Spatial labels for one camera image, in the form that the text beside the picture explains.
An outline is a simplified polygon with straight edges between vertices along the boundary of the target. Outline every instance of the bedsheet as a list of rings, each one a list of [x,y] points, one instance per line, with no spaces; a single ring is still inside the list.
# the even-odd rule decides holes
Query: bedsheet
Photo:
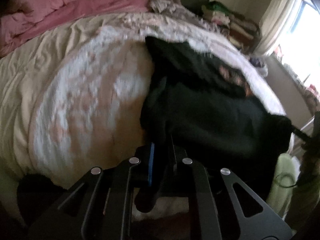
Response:
[[[47,1],[37,0],[37,2],[45,4]],[[51,13],[48,15],[44,14],[44,8],[39,6],[29,13],[18,11],[0,18],[0,57],[6,56],[41,33],[76,19],[111,12],[150,10],[149,0],[62,0],[60,2],[53,0],[52,3],[49,11]]]

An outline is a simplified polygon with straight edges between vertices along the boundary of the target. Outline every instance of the window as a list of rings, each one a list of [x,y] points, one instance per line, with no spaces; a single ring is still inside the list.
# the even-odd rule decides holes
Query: window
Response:
[[[288,64],[302,83],[320,88],[320,14],[310,0],[302,0],[290,31],[280,42],[282,63]]]

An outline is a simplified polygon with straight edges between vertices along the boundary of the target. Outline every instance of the blue strip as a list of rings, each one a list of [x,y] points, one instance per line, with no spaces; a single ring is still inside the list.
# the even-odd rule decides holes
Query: blue strip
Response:
[[[148,185],[152,184],[152,167],[153,167],[153,155],[155,153],[155,144],[151,143],[150,158],[149,158],[149,173],[148,173]]]

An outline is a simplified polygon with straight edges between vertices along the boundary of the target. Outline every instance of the silver bolt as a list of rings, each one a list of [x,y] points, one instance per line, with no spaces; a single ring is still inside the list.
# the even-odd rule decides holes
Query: silver bolt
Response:
[[[184,164],[189,165],[189,164],[192,163],[192,160],[191,160],[190,158],[184,158],[184,159],[182,160],[182,162],[183,162]]]
[[[93,175],[98,175],[100,174],[100,172],[101,172],[101,169],[99,167],[94,167],[91,169],[91,174]]]
[[[223,175],[230,175],[230,173],[231,173],[231,171],[230,171],[229,169],[227,169],[227,168],[222,168],[222,169],[220,170],[220,172],[221,172],[221,174],[223,174]]]
[[[132,158],[130,158],[130,160],[129,160],[129,162],[130,162],[131,164],[137,164],[139,161],[140,161],[140,160],[139,160],[139,158],[137,158],[137,157],[132,157]]]

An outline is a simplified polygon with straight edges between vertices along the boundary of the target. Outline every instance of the white fleece blanket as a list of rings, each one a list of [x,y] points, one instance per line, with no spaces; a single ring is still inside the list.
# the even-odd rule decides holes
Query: white fleece blanket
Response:
[[[29,137],[37,172],[68,188],[92,166],[113,167],[143,145],[139,117],[153,72],[147,35],[188,41],[199,52],[217,55],[242,70],[269,112],[285,114],[266,82],[222,35],[163,15],[127,14],[64,59],[39,97]]]

